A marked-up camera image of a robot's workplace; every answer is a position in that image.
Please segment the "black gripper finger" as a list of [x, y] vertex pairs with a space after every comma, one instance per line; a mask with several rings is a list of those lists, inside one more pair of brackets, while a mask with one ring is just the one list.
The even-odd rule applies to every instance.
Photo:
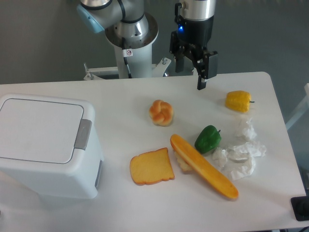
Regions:
[[196, 47], [191, 50], [191, 61], [198, 75], [197, 89], [202, 90], [207, 81], [217, 75], [218, 52]]
[[184, 41], [178, 36], [177, 31], [173, 31], [170, 37], [169, 51], [175, 59], [175, 72], [180, 73], [184, 70]]

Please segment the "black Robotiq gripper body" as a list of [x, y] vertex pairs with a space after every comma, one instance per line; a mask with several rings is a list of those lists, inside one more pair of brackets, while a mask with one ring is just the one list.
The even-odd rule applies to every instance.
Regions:
[[193, 48], [204, 47], [207, 49], [212, 35], [213, 21], [213, 16], [203, 20], [191, 20], [183, 16], [175, 17], [175, 22], [178, 26], [176, 31], [185, 45], [184, 57], [191, 60], [191, 50]]

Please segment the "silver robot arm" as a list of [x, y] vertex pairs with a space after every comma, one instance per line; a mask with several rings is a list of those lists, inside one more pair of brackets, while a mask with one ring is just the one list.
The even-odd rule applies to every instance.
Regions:
[[[175, 71], [183, 71], [184, 58], [191, 60], [199, 90], [217, 75], [218, 53], [207, 49], [215, 5], [214, 0], [180, 0], [174, 7], [177, 30], [171, 33], [169, 51], [175, 59]], [[114, 46], [120, 79], [163, 76], [167, 65], [152, 64], [152, 44], [158, 36], [158, 25], [145, 12], [144, 1], [82, 0], [77, 13], [92, 32], [103, 31]]]

